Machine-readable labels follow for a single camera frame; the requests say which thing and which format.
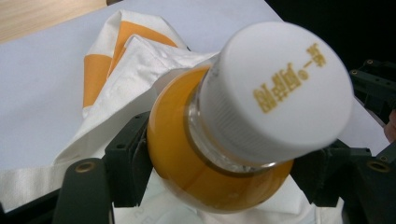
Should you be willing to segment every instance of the bottle neck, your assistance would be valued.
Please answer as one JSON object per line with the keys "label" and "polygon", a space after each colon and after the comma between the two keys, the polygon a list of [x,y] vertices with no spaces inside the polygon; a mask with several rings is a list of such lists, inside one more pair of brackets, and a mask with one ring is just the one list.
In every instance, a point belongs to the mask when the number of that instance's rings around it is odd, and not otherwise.
{"label": "bottle neck", "polygon": [[205,121],[201,117],[201,111],[199,107],[200,87],[201,85],[199,85],[191,97],[190,104],[187,108],[187,120],[191,139],[203,156],[223,170],[240,174],[255,173],[279,164],[279,162],[271,162],[261,165],[250,164],[248,162],[239,161],[227,156],[227,152],[210,133],[207,125],[205,125]]}

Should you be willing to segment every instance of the orange stripe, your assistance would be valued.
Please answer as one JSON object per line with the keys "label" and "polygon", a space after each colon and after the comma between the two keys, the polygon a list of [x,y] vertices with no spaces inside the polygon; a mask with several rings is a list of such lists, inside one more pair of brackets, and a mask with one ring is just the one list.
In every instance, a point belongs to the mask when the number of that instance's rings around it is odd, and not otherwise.
{"label": "orange stripe", "polygon": [[84,58],[84,102],[93,105],[107,79],[111,58],[101,54],[90,54]]}
{"label": "orange stripe", "polygon": [[109,74],[111,74],[111,72],[119,62],[120,58],[122,57],[122,49],[124,48],[126,41],[131,35],[140,35],[147,39],[154,40],[165,45],[177,47],[175,42],[173,42],[166,35],[162,35],[154,30],[147,28],[146,26],[135,24],[129,21],[122,21],[120,23],[119,36],[117,38],[116,47],[114,49],[113,61],[111,62],[110,69],[108,71]]}

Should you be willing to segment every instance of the screw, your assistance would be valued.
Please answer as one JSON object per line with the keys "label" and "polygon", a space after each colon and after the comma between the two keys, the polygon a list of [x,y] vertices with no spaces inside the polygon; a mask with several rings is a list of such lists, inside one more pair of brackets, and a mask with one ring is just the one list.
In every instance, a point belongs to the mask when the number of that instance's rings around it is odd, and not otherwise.
{"label": "screw", "polygon": [[381,161],[387,161],[388,158],[386,156],[382,156],[381,158],[379,158]]}
{"label": "screw", "polygon": [[380,173],[388,173],[390,171],[390,168],[385,163],[379,161],[367,161],[367,166]]}
{"label": "screw", "polygon": [[95,168],[95,163],[92,161],[86,161],[83,162],[82,164],[79,164],[76,167],[75,171],[77,173],[86,173],[89,172],[90,170],[93,170],[93,168]]}

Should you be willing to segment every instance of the black background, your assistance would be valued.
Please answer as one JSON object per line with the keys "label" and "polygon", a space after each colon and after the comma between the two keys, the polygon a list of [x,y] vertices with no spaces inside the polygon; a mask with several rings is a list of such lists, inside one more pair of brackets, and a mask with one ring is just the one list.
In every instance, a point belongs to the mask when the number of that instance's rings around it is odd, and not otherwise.
{"label": "black background", "polygon": [[396,63],[396,0],[266,0],[284,20],[326,41],[347,70]]}

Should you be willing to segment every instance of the white surface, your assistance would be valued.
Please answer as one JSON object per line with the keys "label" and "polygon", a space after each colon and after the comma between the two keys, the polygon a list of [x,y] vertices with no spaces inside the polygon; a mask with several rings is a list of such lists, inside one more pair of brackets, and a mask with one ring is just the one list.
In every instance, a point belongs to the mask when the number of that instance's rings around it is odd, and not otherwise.
{"label": "white surface", "polygon": [[[322,60],[314,61],[307,52],[312,48]],[[257,23],[232,37],[200,95],[205,126],[223,150],[258,165],[292,160],[334,142],[353,100],[349,74],[334,51],[283,21]]]}
{"label": "white surface", "polygon": [[280,21],[261,0],[123,1],[0,45],[0,169],[50,164],[82,122],[83,58],[119,9],[161,15],[191,50],[218,51],[242,27]]}

